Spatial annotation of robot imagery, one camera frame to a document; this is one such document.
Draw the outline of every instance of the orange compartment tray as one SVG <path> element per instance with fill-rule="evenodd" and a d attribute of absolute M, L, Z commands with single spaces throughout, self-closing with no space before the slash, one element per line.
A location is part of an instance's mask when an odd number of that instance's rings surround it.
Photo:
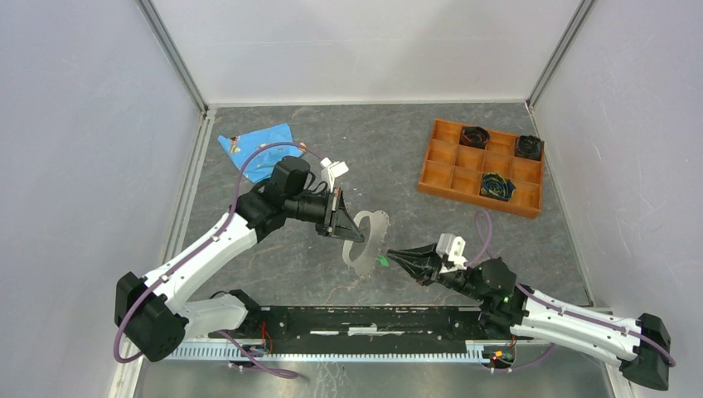
<path fill-rule="evenodd" d="M 518 158 L 514 155 L 518 136 L 491 129 L 486 129 L 491 134 L 486 149 L 460 145 L 459 135 L 464 126 L 471 125 L 434 121 L 418 191 L 518 216 L 537 217 L 542 210 L 544 151 L 539 161 Z M 497 172 L 515 185 L 509 201 L 478 194 L 481 178 L 487 172 Z"/>

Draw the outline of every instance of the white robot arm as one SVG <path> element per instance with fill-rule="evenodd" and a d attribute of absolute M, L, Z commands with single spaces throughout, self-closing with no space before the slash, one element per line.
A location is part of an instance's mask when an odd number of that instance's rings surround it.
<path fill-rule="evenodd" d="M 388 250 L 423 285 L 438 282 L 481 303 L 480 323 L 492 338 L 533 337 L 584 352 L 643 386 L 668 386 L 671 339 L 662 320 L 645 313 L 621 318 L 564 303 L 516 282 L 501 258 L 471 266 L 464 239 L 442 234 L 436 244 Z"/>
<path fill-rule="evenodd" d="M 320 185 L 325 187 L 312 192 L 308 189 L 310 165 L 301 158 L 284 158 L 271 178 L 239 197 L 235 209 L 181 254 L 141 279 L 128 273 L 119 280 L 115 323 L 120 326 L 133 311 L 124 332 L 150 361 L 163 359 L 185 338 L 240 326 L 247 310 L 232 295 L 194 303 L 187 300 L 218 269 L 282 227 L 286 219 L 312 222 L 319 235 L 364 240 L 347 214 L 342 189 L 334 187 L 335 178 L 348 170 L 347 165 L 327 158 L 321 164 Z M 176 264 L 180 266 L 173 271 Z M 148 289 L 152 292 L 137 303 Z"/>

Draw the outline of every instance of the blue cloth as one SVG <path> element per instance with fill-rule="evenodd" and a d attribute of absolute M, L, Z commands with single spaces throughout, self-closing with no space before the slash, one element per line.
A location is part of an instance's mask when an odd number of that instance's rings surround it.
<path fill-rule="evenodd" d="M 230 157 L 231 161 L 242 171 L 242 165 L 244 165 L 245 160 L 251 156 L 254 151 L 259 149 L 264 145 L 270 143 L 289 143 L 293 141 L 293 134 L 290 132 L 290 126 L 288 124 L 281 124 L 279 126 L 274 126 L 268 129 L 253 131 L 251 133 L 242 134 L 237 137 L 237 143 L 234 150 L 234 154 L 230 153 L 232 148 L 232 140 L 227 137 L 220 136 L 217 141 L 220 142 L 222 148 Z M 244 176 L 249 178 L 253 183 L 257 183 L 264 178 L 271 177 L 271 173 L 274 171 L 275 164 L 286 156 L 298 157 L 303 154 L 298 148 L 291 147 L 288 145 L 281 145 L 280 147 L 275 147 L 263 151 L 256 158 L 251 159 L 251 162 L 244 170 Z"/>

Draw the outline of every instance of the gray metal floor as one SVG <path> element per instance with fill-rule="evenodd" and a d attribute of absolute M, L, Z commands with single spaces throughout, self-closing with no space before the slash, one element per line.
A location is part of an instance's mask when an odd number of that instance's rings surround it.
<path fill-rule="evenodd" d="M 186 245 L 210 229 L 231 203 L 236 167 L 217 142 L 288 123 L 293 137 L 323 156 L 344 160 L 351 171 L 338 181 L 347 208 L 383 210 L 390 216 L 385 247 L 404 249 L 436 241 L 442 232 L 467 240 L 465 255 L 478 250 L 476 206 L 417 192 L 434 119 L 450 119 L 515 134 L 534 134 L 523 104 L 398 104 L 286 106 L 218 109 L 187 228 Z M 584 281 L 545 170 L 542 213 L 530 220 L 499 211 L 492 248 L 518 279 L 558 299 L 588 304 Z M 242 189 L 248 190 L 250 183 Z M 289 221 L 252 250 L 233 259 L 192 299 L 217 290 L 243 289 L 261 304 L 372 305 L 472 304 L 441 285 L 420 287 L 398 266 L 376 265 L 359 279 L 342 262 L 342 242 L 316 235 L 313 226 Z"/>
<path fill-rule="evenodd" d="M 351 171 L 339 181 L 350 213 L 386 211 L 390 216 L 386 247 L 425 245 L 449 231 L 467 239 L 468 254 L 473 253 L 480 243 L 473 226 L 477 208 L 416 190 L 435 118 L 518 134 L 534 133 L 522 104 L 219 109 L 186 244 L 210 229 L 231 201 L 237 170 L 216 141 L 217 136 L 232 137 L 287 122 L 296 141 L 333 160 L 347 161 Z M 545 183 L 543 211 L 535 220 L 489 211 L 495 229 L 492 248 L 517 272 L 520 281 L 559 299 L 587 304 L 550 176 Z M 312 226 L 296 221 L 290 221 L 284 229 L 233 259 L 192 299 L 205 299 L 220 289 L 243 289 L 264 305 L 473 303 L 440 285 L 422 288 L 393 264 L 387 268 L 377 265 L 370 278 L 359 279 L 342 262 L 341 241 L 318 237 Z M 517 360 L 529 362 L 543 349 L 521 347 Z M 555 354 L 539 366 L 512 375 L 490 376 L 481 366 L 472 364 L 286 362 L 281 367 L 299 371 L 303 377 L 285 381 L 255 372 L 241 375 L 220 362 L 149 363 L 135 396 L 612 397 L 603 364 L 563 347 L 557 347 Z"/>

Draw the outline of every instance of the purple cable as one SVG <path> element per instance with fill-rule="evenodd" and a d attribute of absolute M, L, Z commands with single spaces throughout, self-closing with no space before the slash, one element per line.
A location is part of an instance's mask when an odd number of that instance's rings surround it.
<path fill-rule="evenodd" d="M 295 379 L 295 378 L 300 377 L 300 373 L 297 373 L 296 371 L 289 371 L 288 369 L 277 369 L 277 368 L 268 367 L 268 366 L 264 365 L 263 363 L 254 359 L 254 357 L 251 354 L 249 354 L 244 348 L 242 348 L 242 346 L 232 336 L 230 336 L 226 330 L 218 330 L 217 332 L 220 335 L 222 335 L 222 337 L 226 338 L 232 344 L 234 344 L 235 347 L 237 347 L 237 349 L 240 350 L 242 355 L 249 358 L 251 363 L 253 363 L 254 366 L 256 366 L 256 368 L 257 368 L 256 370 L 265 371 L 266 373 L 269 373 L 270 375 L 274 375 L 274 376 L 280 377 L 282 379 Z M 244 369 L 252 370 L 252 371 L 254 370 L 251 368 L 243 368 L 242 370 L 244 370 Z"/>
<path fill-rule="evenodd" d="M 232 198 L 232 207 L 230 209 L 230 214 L 227 216 L 227 219 L 225 220 L 225 223 L 222 224 L 222 227 L 215 232 L 214 236 L 219 237 L 224 231 L 226 231 L 227 226 L 230 225 L 232 222 L 232 219 L 235 218 L 235 213 L 237 209 L 237 199 L 239 198 L 240 194 L 240 184 L 242 180 L 242 176 L 244 176 L 244 170 L 246 169 L 247 166 L 249 166 L 249 163 L 254 159 L 257 155 L 262 153 L 263 151 L 266 151 L 271 148 L 275 147 L 281 147 L 281 146 L 290 146 L 290 147 L 297 147 L 301 148 L 303 151 L 312 154 L 313 156 L 317 157 L 320 160 L 323 160 L 323 157 L 320 156 L 319 154 L 315 153 L 314 151 L 310 150 L 310 148 L 301 145 L 299 143 L 271 143 L 269 145 L 266 145 L 265 147 L 259 148 L 254 153 L 252 153 L 242 164 L 242 167 L 240 169 L 240 174 L 237 176 L 237 183 L 235 184 L 235 195 Z M 201 245 L 197 246 L 192 252 L 188 253 L 185 257 L 183 257 L 180 261 L 178 261 L 173 267 L 168 269 L 164 275 L 167 277 L 170 277 L 178 271 L 179 268 L 181 268 L 185 263 L 187 263 L 190 259 L 195 257 L 198 253 L 202 252 L 210 243 L 212 243 L 212 239 L 208 239 L 205 242 L 203 242 Z M 117 329 L 117 334 L 114 337 L 114 344 L 112 348 L 112 353 L 114 356 L 114 360 L 119 362 L 119 363 L 129 363 L 137 358 L 142 356 L 141 352 L 137 352 L 136 354 L 132 355 L 129 358 L 122 358 L 121 355 L 119 355 L 119 347 L 120 343 L 122 342 L 122 335 L 124 334 L 124 329 L 127 328 L 127 324 L 129 321 L 132 319 L 132 316 L 134 315 L 135 312 L 137 312 L 137 308 L 139 308 L 140 305 L 144 302 L 144 300 L 149 296 L 150 293 L 152 293 L 157 287 L 159 287 L 161 284 L 163 284 L 163 278 L 159 278 L 154 281 L 154 283 L 149 286 L 144 293 L 142 293 L 136 301 L 132 304 L 132 306 L 129 308 L 127 313 L 124 315 L 124 319 L 122 319 L 122 322 L 119 324 L 119 327 Z"/>
<path fill-rule="evenodd" d="M 568 316 L 570 316 L 570 317 L 572 317 L 572 318 L 581 319 L 582 321 L 586 321 L 586 322 L 589 322 L 589 323 L 593 323 L 593 324 L 595 324 L 595 325 L 599 325 L 599 326 L 602 326 L 602 327 L 604 327 L 604 328 L 611 328 L 611 329 L 613 329 L 613 330 L 616 331 L 616 332 L 620 332 L 620 333 L 625 333 L 625 332 L 626 332 L 626 333 L 629 334 L 630 336 L 640 339 L 641 341 L 643 341 L 643 342 L 649 344 L 650 346 L 652 346 L 652 348 L 654 348 L 655 350 L 659 351 L 659 353 L 662 354 L 662 356 L 665 357 L 665 358 L 667 359 L 667 361 L 669 361 L 669 367 L 674 367 L 674 366 L 676 366 L 676 360 L 674 360 L 674 357 L 673 357 L 667 350 L 665 350 L 664 347 L 660 346 L 657 342 L 655 342 L 655 341 L 652 340 L 651 338 L 649 338 L 649 337 L 647 337 L 647 336 L 645 336 L 645 335 L 643 335 L 643 334 L 641 334 L 641 333 L 639 333 L 639 332 L 634 332 L 633 330 L 627 330 L 627 329 L 626 329 L 625 327 L 623 327 L 623 326 L 615 325 L 615 324 L 610 323 L 610 322 L 605 322 L 605 321 L 602 321 L 602 320 L 600 320 L 600 319 L 591 318 L 591 317 L 589 317 L 589 316 L 587 316 L 587 315 L 583 315 L 583 314 L 580 314 L 580 313 L 575 313 L 575 312 L 573 312 L 573 311 L 569 311 L 568 309 L 565 310 L 565 311 L 563 311 L 563 308 L 562 308 L 562 307 L 556 306 L 556 305 L 554 305 L 554 304 L 552 304 L 552 303 L 547 303 L 545 300 L 536 297 L 534 294 L 530 293 L 529 290 L 525 289 L 525 287 L 522 286 L 521 284 L 515 284 L 515 286 L 516 286 L 525 296 L 529 297 L 530 299 L 535 300 L 535 301 L 536 301 L 537 303 L 539 303 L 539 304 L 544 305 L 544 306 L 547 307 L 548 309 L 551 309 L 551 310 L 553 310 L 553 311 L 556 311 L 557 313 L 563 313 L 564 315 L 568 315 Z"/>
<path fill-rule="evenodd" d="M 478 226 L 478 215 L 483 214 L 483 216 L 486 217 L 486 224 L 488 225 L 488 231 L 486 232 L 486 239 L 483 239 L 483 234 L 481 233 L 481 228 Z M 473 215 L 473 222 L 476 224 L 476 231 L 478 231 L 478 236 L 481 237 L 481 241 L 483 242 L 483 246 L 481 249 L 476 253 L 475 256 L 473 256 L 472 259 L 469 261 L 463 263 L 466 268 L 471 268 L 478 260 L 481 259 L 481 256 L 483 256 L 483 253 L 488 253 L 488 255 L 493 258 L 492 253 L 488 250 L 488 246 L 491 244 L 491 238 L 493 237 L 493 221 L 491 221 L 491 216 L 488 214 L 487 211 L 483 209 L 479 209 L 476 214 Z"/>
<path fill-rule="evenodd" d="M 544 362 L 545 359 L 547 359 L 552 354 L 552 352 L 554 352 L 555 348 L 556 348 L 556 344 L 552 343 L 552 344 L 550 344 L 549 348 L 547 348 L 547 351 L 543 352 L 539 358 L 535 359 L 532 362 L 528 362 L 528 363 L 520 365 L 520 366 L 511 366 L 507 369 L 493 368 L 493 372 L 494 373 L 512 373 L 514 371 L 522 371 L 522 370 L 531 368 L 533 366 L 537 366 L 537 365 L 541 364 L 542 362 Z"/>
<path fill-rule="evenodd" d="M 481 238 L 481 241 L 483 242 L 483 247 L 481 248 L 480 251 L 478 251 L 478 253 L 477 253 L 470 261 L 467 261 L 466 263 L 464 263 L 464 265 L 466 265 L 467 268 L 470 267 L 470 266 L 472 266 L 473 264 L 475 264 L 476 261 L 478 261 L 478 259 L 481 258 L 481 256 L 483 255 L 483 253 L 488 253 L 488 255 L 490 255 L 492 258 L 495 257 L 495 256 L 488 250 L 488 246 L 491 244 L 491 238 L 492 238 L 492 234 L 493 234 L 493 223 L 492 223 L 492 221 L 491 221 L 491 216 L 488 214 L 487 211 L 485 211 L 485 210 L 483 210 L 483 209 L 479 209 L 479 211 L 480 211 L 480 213 L 477 212 L 476 214 L 474 214 L 474 216 L 473 216 L 473 222 L 476 224 L 476 230 L 478 231 L 478 236 Z M 483 234 L 481 233 L 481 228 L 478 226 L 478 215 L 479 215 L 479 214 L 483 214 L 483 216 L 486 217 L 486 223 L 488 224 L 488 231 L 487 231 L 487 234 L 486 234 L 486 239 L 483 239 Z M 563 311 L 563 309 L 562 309 L 561 307 L 559 307 L 559 306 L 557 306 L 557 305 L 554 305 L 554 304 L 552 304 L 552 303 L 548 303 L 548 302 L 546 302 L 545 300 L 536 297 L 534 294 L 530 293 L 529 290 L 525 289 L 525 287 L 523 287 L 521 284 L 515 284 L 515 286 L 516 286 L 516 287 L 518 288 L 518 290 L 520 290 L 525 296 L 529 297 L 530 299 L 535 300 L 535 301 L 536 301 L 537 303 L 539 303 L 539 304 L 544 305 L 544 306 L 547 307 L 548 309 L 551 309 L 551 310 L 553 310 L 553 311 L 556 311 L 557 313 L 563 313 L 564 315 L 568 315 L 568 316 L 570 316 L 570 317 L 572 317 L 572 318 L 581 319 L 582 321 L 586 321 L 586 322 L 589 322 L 589 323 L 593 323 L 593 324 L 602 326 L 602 327 L 604 327 L 604 328 L 611 328 L 611 329 L 613 329 L 613 330 L 615 330 L 615 331 L 618 331 L 618 332 L 620 332 L 620 333 L 625 333 L 625 332 L 627 332 L 627 334 L 629 334 L 630 336 L 633 336 L 633 337 L 635 337 L 635 338 L 640 339 L 641 341 L 643 341 L 643 342 L 649 344 L 649 345 L 652 346 L 654 349 L 656 349 L 657 351 L 659 351 L 659 353 L 662 354 L 662 355 L 667 359 L 667 361 L 669 361 L 669 366 L 670 366 L 670 367 L 676 366 L 676 360 L 674 360 L 674 357 L 673 357 L 667 350 L 665 350 L 664 347 L 660 346 L 657 342 L 653 341 L 651 338 L 649 338 L 649 337 L 647 337 L 647 336 L 644 336 L 644 335 L 641 334 L 641 333 L 634 332 L 634 331 L 632 331 L 632 330 L 629 330 L 629 331 L 628 331 L 626 328 L 624 328 L 624 327 L 622 327 L 622 326 L 615 325 L 615 324 L 612 324 L 612 323 L 609 323 L 609 322 L 605 322 L 605 321 L 602 321 L 602 320 L 600 320 L 600 319 L 591 318 L 591 317 L 589 317 L 589 316 L 582 315 L 582 314 L 580 314 L 580 313 L 575 313 L 575 312 L 573 312 L 573 311 L 569 311 L 569 310 Z M 554 345 L 552 345 L 552 347 L 550 347 L 549 350 L 547 350 L 544 354 L 542 354 L 541 357 L 537 358 L 535 361 L 530 362 L 530 363 L 527 363 L 527 364 L 525 364 L 525 365 L 521 365 L 521 366 L 518 366 L 518 367 L 514 367 L 514 368 L 512 368 L 512 370 L 513 370 L 513 371 L 517 371 L 517 370 L 520 370 L 520 369 L 525 369 L 525 368 L 527 368 L 527 367 L 534 366 L 534 365 L 536 365 L 537 363 L 540 363 L 540 362 L 544 361 L 544 360 L 551 354 L 551 352 L 553 351 L 553 349 L 554 349 Z"/>

